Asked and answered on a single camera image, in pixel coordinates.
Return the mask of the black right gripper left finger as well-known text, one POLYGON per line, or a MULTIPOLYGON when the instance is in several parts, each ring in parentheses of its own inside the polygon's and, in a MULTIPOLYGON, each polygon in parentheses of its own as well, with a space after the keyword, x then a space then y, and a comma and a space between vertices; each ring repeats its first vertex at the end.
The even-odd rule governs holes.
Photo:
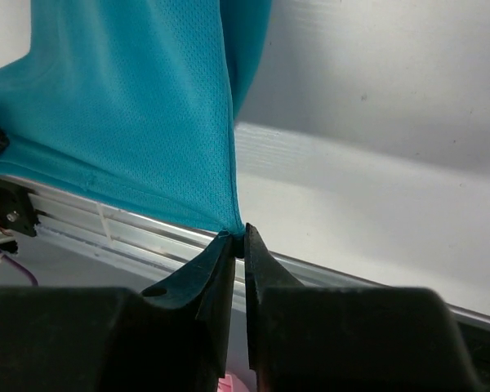
POLYGON ((214 391, 225 375, 234 241, 135 292, 0 287, 0 391, 214 391))

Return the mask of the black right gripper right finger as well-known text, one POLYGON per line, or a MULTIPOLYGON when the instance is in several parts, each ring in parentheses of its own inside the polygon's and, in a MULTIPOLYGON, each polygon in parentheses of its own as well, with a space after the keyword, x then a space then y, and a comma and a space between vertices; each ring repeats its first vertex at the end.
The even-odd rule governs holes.
POLYGON ((307 287, 244 237, 249 363, 260 391, 476 391, 440 296, 413 287, 307 287))

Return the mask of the teal t-shirt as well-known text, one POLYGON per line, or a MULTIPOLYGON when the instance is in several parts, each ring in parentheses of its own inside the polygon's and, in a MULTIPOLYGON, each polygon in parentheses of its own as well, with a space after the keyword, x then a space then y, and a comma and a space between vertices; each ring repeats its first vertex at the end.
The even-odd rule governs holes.
POLYGON ((0 175, 241 235, 234 122, 268 1, 33 1, 0 68, 0 175))

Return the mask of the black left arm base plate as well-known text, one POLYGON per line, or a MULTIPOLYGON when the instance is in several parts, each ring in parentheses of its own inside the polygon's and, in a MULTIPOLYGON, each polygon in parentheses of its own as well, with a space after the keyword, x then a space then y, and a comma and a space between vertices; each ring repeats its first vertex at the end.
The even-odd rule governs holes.
POLYGON ((29 198, 29 190, 0 179, 0 250, 16 254, 19 234, 36 237, 38 215, 29 198))

